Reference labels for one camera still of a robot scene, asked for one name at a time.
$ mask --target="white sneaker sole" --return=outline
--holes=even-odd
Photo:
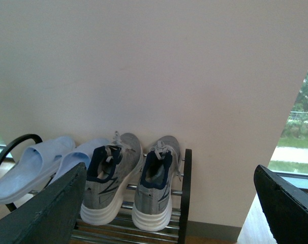
[[[172,199],[169,196],[169,202],[166,209],[157,215],[147,215],[140,212],[135,204],[133,205],[132,219],[136,227],[146,231],[163,230],[170,222],[172,215]]]
[[[84,204],[81,206],[81,218],[84,222],[91,225],[106,225],[110,223],[117,216],[122,202],[124,200],[124,191],[133,176],[135,176],[141,169],[143,163],[143,150],[140,149],[140,159],[136,167],[124,178],[118,190],[116,191],[111,203],[102,209],[90,209],[85,207]]]

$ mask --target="sneaker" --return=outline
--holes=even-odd
[[[135,194],[134,224],[142,230],[159,231],[172,214],[171,182],[179,173],[180,147],[176,138],[165,136],[147,154]]]
[[[138,138],[116,131],[113,142],[96,148],[85,184],[81,218],[91,225],[110,223],[118,214],[123,193],[142,166],[143,152]]]

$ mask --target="pavement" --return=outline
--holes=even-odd
[[[276,147],[270,160],[308,164],[308,149],[295,147]]]

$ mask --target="metal shoe rack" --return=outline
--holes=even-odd
[[[6,155],[18,144],[27,140],[33,139],[35,143],[42,142],[41,138],[37,135],[28,134],[21,136],[12,141],[0,153],[0,164],[5,159]],[[76,220],[75,228],[73,230],[70,244],[78,243],[109,243],[109,244],[122,244],[122,243],[177,243],[184,244],[186,240],[186,229],[189,213],[190,202],[190,186],[191,186],[191,170],[192,170],[192,150],[186,149],[183,173],[181,174],[182,186],[180,189],[171,190],[171,195],[177,198],[180,205],[172,209],[172,217],[170,223],[166,228],[157,232],[149,232],[138,229],[132,221],[131,210],[133,208],[132,201],[124,201],[122,203],[120,212],[116,218],[109,224],[103,226],[89,225],[81,220],[79,217]],[[135,191],[136,185],[129,184],[127,189]],[[16,209],[13,203],[7,204],[10,211]]]

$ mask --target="slide sandal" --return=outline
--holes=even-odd
[[[12,203],[43,183],[74,148],[75,142],[69,136],[28,146],[20,161],[0,179],[0,204]]]
[[[50,184],[56,181],[59,177],[64,175],[66,172],[74,168],[80,162],[84,162],[86,168],[88,169],[93,156],[93,151],[95,148],[107,145],[110,141],[104,138],[94,139],[86,143],[81,144],[73,151],[66,154],[60,163],[59,169],[51,180]]]

